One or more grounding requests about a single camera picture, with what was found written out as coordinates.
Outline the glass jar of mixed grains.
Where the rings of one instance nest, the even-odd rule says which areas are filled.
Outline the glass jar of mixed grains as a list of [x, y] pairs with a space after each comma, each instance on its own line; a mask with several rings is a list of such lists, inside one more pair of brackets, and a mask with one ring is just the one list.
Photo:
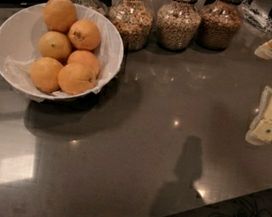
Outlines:
[[109, 10], [109, 20], [120, 33], [126, 51], [145, 47], [153, 27], [154, 14], [148, 0], [118, 0]]

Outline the glass jar of pale beans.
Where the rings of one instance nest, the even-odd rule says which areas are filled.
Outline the glass jar of pale beans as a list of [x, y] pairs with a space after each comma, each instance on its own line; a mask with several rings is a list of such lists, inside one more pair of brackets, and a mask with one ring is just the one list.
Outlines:
[[201, 23], [196, 2], [198, 0], [170, 0], [159, 8], [156, 13], [159, 45], [176, 52], [188, 47]]

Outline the glass jar of brown grains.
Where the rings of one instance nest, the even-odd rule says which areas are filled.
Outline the glass jar of brown grains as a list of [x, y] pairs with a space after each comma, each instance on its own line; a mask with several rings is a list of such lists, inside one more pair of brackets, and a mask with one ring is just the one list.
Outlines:
[[243, 23], [238, 6], [241, 0], [215, 0], [200, 11], [196, 42], [205, 49], [226, 49]]

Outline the clear plastic bag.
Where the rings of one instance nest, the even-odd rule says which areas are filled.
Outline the clear plastic bag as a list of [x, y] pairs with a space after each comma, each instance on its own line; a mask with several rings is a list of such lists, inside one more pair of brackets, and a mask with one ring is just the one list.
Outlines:
[[263, 33], [272, 32], [272, 19], [264, 10], [258, 7], [252, 7], [244, 2], [239, 5], [239, 10], [245, 21], [254, 26], [257, 30], [263, 31]]

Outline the orange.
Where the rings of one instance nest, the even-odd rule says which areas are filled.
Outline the orange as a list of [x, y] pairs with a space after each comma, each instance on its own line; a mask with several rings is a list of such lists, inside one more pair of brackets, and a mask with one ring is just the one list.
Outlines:
[[42, 13], [49, 31], [67, 33], [77, 21], [77, 11], [70, 0], [48, 0]]
[[70, 95], [84, 93], [96, 86], [96, 74], [80, 63], [71, 63], [58, 73], [60, 89]]
[[40, 38], [39, 50], [42, 56], [52, 57], [64, 63], [71, 54], [72, 46], [65, 34], [50, 31]]
[[100, 63], [95, 54], [87, 50], [75, 50], [73, 51], [67, 59], [67, 63], [85, 65], [89, 69], [93, 70], [95, 75], [98, 76], [100, 74]]
[[63, 69], [63, 65], [51, 57], [41, 57], [32, 63], [29, 72], [33, 84], [44, 91], [52, 93], [59, 89], [58, 73]]
[[77, 20], [68, 31], [68, 38], [76, 49], [94, 50], [101, 42], [98, 26], [90, 20]]

